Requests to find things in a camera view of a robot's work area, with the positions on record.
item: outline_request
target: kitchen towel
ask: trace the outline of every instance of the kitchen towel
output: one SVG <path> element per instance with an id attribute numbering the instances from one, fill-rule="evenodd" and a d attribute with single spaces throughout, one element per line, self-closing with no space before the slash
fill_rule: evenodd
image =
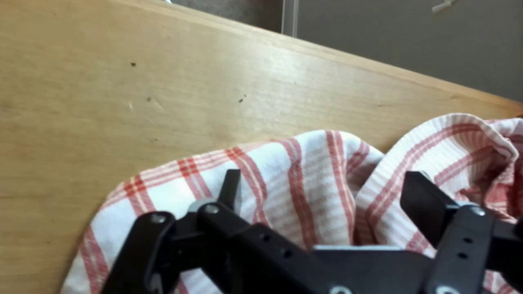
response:
<path id="1" fill-rule="evenodd" d="M 338 131 L 209 152 L 145 170 L 116 186 L 91 221 L 62 293 L 99 293 L 137 216 L 170 211 L 178 219 L 196 200 L 215 198 L 228 169 L 242 172 L 240 208 L 302 249 L 395 245 L 433 257 L 434 249 L 398 208 L 403 175 L 423 172 L 459 203 L 480 203 L 515 222 L 523 211 L 523 120 L 470 115 L 430 120 L 387 154 Z M 487 273 L 490 293 L 515 293 Z M 199 271 L 181 275 L 176 293 L 219 293 Z"/>

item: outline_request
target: wood grain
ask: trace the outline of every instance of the wood grain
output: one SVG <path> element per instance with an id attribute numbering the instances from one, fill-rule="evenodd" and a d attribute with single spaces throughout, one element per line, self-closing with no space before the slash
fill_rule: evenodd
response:
<path id="1" fill-rule="evenodd" d="M 343 129 L 385 151 L 523 106 L 150 0 L 0 2 L 0 293 L 57 293 L 103 198 L 227 146 Z"/>

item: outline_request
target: hole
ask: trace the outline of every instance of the hole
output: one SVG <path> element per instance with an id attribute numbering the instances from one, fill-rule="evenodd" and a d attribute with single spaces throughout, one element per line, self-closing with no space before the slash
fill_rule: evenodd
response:
<path id="1" fill-rule="evenodd" d="M 266 234 L 260 234 L 260 240 L 268 242 L 269 237 Z"/>
<path id="2" fill-rule="evenodd" d="M 282 250 L 281 250 L 281 255 L 282 255 L 282 258 L 291 258 L 291 257 L 292 257 L 292 252 L 291 252 L 289 249 L 282 249 Z"/>

